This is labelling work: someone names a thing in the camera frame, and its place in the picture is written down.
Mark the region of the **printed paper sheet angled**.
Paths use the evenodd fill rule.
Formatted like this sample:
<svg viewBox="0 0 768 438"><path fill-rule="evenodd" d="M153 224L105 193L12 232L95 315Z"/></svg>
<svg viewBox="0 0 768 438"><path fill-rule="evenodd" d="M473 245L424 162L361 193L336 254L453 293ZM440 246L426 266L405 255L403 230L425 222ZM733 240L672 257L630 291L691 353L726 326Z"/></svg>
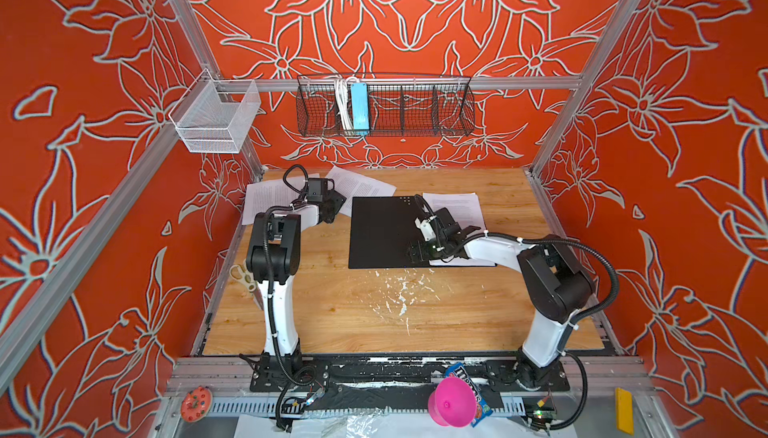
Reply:
<svg viewBox="0 0 768 438"><path fill-rule="evenodd" d="M348 217L352 216L354 197L389 197L394 196L396 190L392 184L336 166L328 172L326 178L331 179L334 188L346 198L340 213Z"/></svg>

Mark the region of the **printed paper sheet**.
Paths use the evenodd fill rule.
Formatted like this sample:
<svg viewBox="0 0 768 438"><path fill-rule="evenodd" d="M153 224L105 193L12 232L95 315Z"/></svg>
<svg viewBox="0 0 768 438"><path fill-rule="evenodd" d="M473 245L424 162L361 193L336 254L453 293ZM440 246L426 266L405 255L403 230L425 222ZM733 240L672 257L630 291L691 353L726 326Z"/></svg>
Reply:
<svg viewBox="0 0 768 438"><path fill-rule="evenodd" d="M486 230L480 201L476 193L460 194L437 194L424 193L424 199L428 202L434 211L440 208L446 208L452 218L460 225L462 229L469 226L477 226L480 231ZM495 264L488 260L467 259L456 257L452 260L448 258L430 260L431 266L476 266L476 267L494 267Z"/></svg>
<svg viewBox="0 0 768 438"><path fill-rule="evenodd" d="M301 229L320 224L319 207L315 204L305 204L302 207L293 208L293 202L298 200L299 193L286 185L282 179L267 180L249 184L246 188L244 212L241 224L252 225L257 214L266 212L274 206L286 207L286 210L277 210L275 217L298 214L301 217Z"/></svg>

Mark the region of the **blue folder black inside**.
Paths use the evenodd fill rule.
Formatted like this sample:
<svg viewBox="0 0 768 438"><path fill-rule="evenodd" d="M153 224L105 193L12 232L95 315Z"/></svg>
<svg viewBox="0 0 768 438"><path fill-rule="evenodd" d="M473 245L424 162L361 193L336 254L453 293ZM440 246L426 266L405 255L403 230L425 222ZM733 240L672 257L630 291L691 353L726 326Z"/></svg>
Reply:
<svg viewBox="0 0 768 438"><path fill-rule="evenodd" d="M356 197L352 200L348 267L351 269L426 268L407 255L413 242L424 239L415 224L425 210L415 197Z"/></svg>

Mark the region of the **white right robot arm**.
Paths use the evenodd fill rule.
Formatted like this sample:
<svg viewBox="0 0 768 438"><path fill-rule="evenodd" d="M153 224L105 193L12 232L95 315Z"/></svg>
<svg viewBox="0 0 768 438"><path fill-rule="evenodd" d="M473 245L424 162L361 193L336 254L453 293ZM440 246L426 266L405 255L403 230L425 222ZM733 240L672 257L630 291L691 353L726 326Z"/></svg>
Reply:
<svg viewBox="0 0 768 438"><path fill-rule="evenodd" d="M528 335L516 353L514 376L519 385L536 390L546 384L552 369L565 355L566 344L578 324L610 306L618 297L618 273L597 250L558 235L523 238L461 227L447 208L434 210L426 202L418 205L415 226L422 235L410 245L414 261L451 261L457 258L490 261L521 273L534 306ZM593 306L593 278L573 251L592 255L602 264L610 280L608 295Z"/></svg>

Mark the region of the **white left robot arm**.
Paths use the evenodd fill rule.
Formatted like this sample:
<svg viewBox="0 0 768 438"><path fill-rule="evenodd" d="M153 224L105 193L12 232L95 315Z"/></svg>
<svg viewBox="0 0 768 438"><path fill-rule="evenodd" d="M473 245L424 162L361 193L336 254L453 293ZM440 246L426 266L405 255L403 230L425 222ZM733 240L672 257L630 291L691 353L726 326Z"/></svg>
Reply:
<svg viewBox="0 0 768 438"><path fill-rule="evenodd" d="M282 183L296 198L255 214L245 264L264 307L266 340L262 357L276 365L289 383L308 386L314 379L314 369L303 363L293 311L301 236L308 228L332 224L346 197L336 189L332 178L311 177L301 164L290 166Z"/></svg>

